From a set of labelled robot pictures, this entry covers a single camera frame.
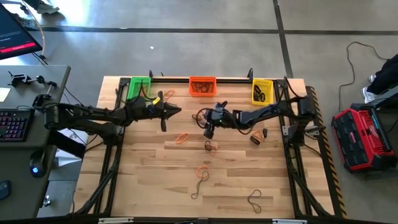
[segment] desk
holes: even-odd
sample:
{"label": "desk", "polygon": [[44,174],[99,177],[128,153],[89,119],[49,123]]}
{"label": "desk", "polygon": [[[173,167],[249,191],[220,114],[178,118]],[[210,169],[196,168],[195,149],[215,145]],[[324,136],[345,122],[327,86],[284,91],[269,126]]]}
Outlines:
{"label": "desk", "polygon": [[[119,79],[104,77],[98,107],[113,108]],[[297,94],[306,93],[302,79],[290,82]],[[150,95],[171,89],[175,93],[167,101],[182,111],[167,121],[166,133],[160,130],[158,119],[134,122],[126,128],[111,216],[293,218],[278,118],[256,124],[254,129],[268,129],[268,137],[260,146],[237,130],[217,128],[212,140],[218,146],[215,155],[204,150],[207,139],[191,118],[199,109],[212,108],[214,103],[224,100],[228,100],[229,110],[258,109],[251,104],[251,85],[217,84],[215,97],[193,98],[187,83],[153,83]],[[189,133],[189,138],[176,144],[182,133]],[[319,150],[316,141],[306,139],[306,143]],[[76,209],[98,185],[104,149],[105,146],[99,146],[85,154],[74,198]],[[333,214],[322,159],[304,147],[301,153],[309,189]],[[193,200],[191,194],[196,192],[199,181],[195,171],[202,164],[209,167],[210,178],[201,184],[199,197]],[[262,192],[261,198],[253,199],[262,206],[260,214],[254,213],[247,202],[254,189]],[[300,190],[298,197],[302,202]]]}
{"label": "desk", "polygon": [[[39,83],[8,86],[11,78],[8,74],[25,73],[31,78],[42,75],[45,80],[58,84],[51,92],[52,100],[60,102],[65,88],[70,67],[62,66],[0,66],[0,87],[10,88],[6,100],[0,103],[1,108],[15,108],[19,105],[31,106],[34,98],[46,93],[48,86]],[[44,148],[47,154],[47,167],[51,167],[57,147],[47,146],[50,131],[44,128],[44,116],[35,112],[29,135],[25,142],[0,143],[0,181],[11,181],[11,195],[0,201],[0,220],[34,218],[41,207],[47,190],[50,168],[43,178],[33,178],[29,171],[30,155]]]}

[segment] orange basket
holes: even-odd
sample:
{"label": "orange basket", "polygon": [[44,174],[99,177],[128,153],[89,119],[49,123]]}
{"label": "orange basket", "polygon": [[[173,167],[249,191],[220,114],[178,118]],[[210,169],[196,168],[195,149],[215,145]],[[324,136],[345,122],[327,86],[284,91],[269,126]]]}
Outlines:
{"label": "orange basket", "polygon": [[189,93],[192,96],[215,96],[216,77],[189,77]]}

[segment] green basket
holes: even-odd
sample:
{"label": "green basket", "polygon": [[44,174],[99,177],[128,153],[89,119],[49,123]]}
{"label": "green basket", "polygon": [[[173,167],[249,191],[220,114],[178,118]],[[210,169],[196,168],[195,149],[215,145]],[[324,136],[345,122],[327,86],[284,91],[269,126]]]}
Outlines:
{"label": "green basket", "polygon": [[127,99],[130,100],[131,98],[134,98],[138,96],[139,90],[141,88],[141,82],[142,82],[142,87],[145,90],[145,94],[149,96],[150,94],[150,77],[132,77],[130,80],[130,86],[129,86],[129,94],[127,95]]}

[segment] yellow basket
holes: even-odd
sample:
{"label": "yellow basket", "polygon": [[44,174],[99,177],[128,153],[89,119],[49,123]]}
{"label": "yellow basket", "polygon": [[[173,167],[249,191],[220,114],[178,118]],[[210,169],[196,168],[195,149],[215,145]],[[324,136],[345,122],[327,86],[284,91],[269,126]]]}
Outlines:
{"label": "yellow basket", "polygon": [[[261,90],[261,93],[258,93],[258,88],[257,91],[254,91],[254,87],[258,86],[259,89]],[[257,93],[257,98],[258,101],[254,100],[255,98],[255,93]],[[259,96],[261,94],[264,94],[266,99],[264,100],[264,102],[260,101],[260,97],[263,96]],[[265,80],[265,79],[261,79],[261,78],[255,78],[253,79],[253,86],[251,89],[251,103],[254,105],[259,105],[259,106],[267,106],[271,103],[274,102],[274,86],[272,83],[272,80]]]}

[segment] plastic basket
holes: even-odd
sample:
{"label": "plastic basket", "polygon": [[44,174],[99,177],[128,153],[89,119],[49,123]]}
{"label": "plastic basket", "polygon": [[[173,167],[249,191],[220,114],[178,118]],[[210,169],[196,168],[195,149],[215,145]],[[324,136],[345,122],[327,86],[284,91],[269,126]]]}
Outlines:
{"label": "plastic basket", "polygon": [[[261,100],[259,100],[259,101],[254,100],[255,93],[257,93],[258,96],[260,95],[258,92],[254,91],[255,86],[259,87],[259,89],[261,91],[260,94],[265,95],[264,102]],[[261,79],[261,78],[253,79],[253,86],[252,86],[252,90],[251,90],[251,103],[254,105],[259,105],[259,106],[267,106],[273,102],[274,102],[274,86],[273,86],[272,80],[265,80],[265,79]]]}
{"label": "plastic basket", "polygon": [[192,96],[215,96],[216,77],[189,77],[189,93]]}
{"label": "plastic basket", "polygon": [[132,77],[130,80],[129,93],[127,94],[128,100],[138,96],[139,90],[141,89],[141,82],[142,82],[142,87],[145,91],[145,94],[147,96],[149,96],[149,94],[150,94],[150,77]]}

